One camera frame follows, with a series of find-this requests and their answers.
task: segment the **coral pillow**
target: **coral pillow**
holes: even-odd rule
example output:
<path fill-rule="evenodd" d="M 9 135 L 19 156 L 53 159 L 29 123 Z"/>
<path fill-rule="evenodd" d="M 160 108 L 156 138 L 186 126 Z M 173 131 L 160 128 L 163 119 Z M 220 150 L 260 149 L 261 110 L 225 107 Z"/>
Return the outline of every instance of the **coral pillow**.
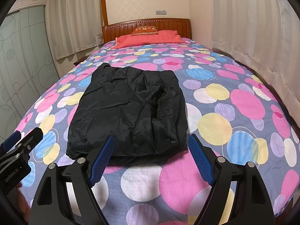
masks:
<path fill-rule="evenodd" d="M 116 45 L 112 49 L 120 49 L 129 46 L 143 46 L 149 44 L 184 43 L 177 31 L 158 31 L 156 35 L 123 35 L 116 38 Z"/>
<path fill-rule="evenodd" d="M 155 35 L 157 34 L 157 28 L 154 26 L 141 26 L 136 28 L 131 35 Z"/>

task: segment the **patterned throw pillow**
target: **patterned throw pillow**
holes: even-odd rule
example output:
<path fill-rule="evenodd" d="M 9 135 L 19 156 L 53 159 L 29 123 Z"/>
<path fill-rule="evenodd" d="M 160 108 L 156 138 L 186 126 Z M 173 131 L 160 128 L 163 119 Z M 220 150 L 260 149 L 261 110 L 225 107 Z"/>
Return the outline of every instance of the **patterned throw pillow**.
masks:
<path fill-rule="evenodd" d="M 157 34 L 157 28 L 154 26 L 141 26 L 136 28 L 131 35 L 155 35 Z"/>

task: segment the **wooden headboard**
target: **wooden headboard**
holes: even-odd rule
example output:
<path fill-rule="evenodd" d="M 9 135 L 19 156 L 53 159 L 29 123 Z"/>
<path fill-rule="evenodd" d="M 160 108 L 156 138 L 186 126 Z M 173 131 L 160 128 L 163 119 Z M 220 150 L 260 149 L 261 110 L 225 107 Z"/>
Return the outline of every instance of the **wooden headboard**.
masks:
<path fill-rule="evenodd" d="M 139 26 L 155 26 L 161 30 L 175 30 L 181 37 L 192 38 L 191 24 L 189 19 L 140 19 L 127 22 L 121 22 L 102 27 L 104 43 L 113 41 L 116 37 L 131 34 Z"/>

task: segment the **sliding wardrobe door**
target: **sliding wardrobe door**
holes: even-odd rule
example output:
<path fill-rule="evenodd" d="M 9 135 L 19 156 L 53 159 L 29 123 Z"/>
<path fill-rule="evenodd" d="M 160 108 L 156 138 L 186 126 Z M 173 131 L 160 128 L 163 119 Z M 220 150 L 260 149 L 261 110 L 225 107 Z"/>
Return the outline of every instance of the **sliding wardrobe door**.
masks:
<path fill-rule="evenodd" d="M 0 141 L 14 132 L 29 108 L 58 79 L 44 6 L 7 16 L 0 26 Z"/>

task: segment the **black jacket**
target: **black jacket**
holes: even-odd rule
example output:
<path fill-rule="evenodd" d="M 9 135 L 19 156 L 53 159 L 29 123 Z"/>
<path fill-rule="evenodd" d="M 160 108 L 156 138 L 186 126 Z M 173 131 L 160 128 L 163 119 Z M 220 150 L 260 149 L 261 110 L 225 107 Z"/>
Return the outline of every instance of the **black jacket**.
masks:
<path fill-rule="evenodd" d="M 103 63 L 70 123 L 66 154 L 75 159 L 115 139 L 111 165 L 168 159 L 187 149 L 185 99 L 173 71 Z"/>

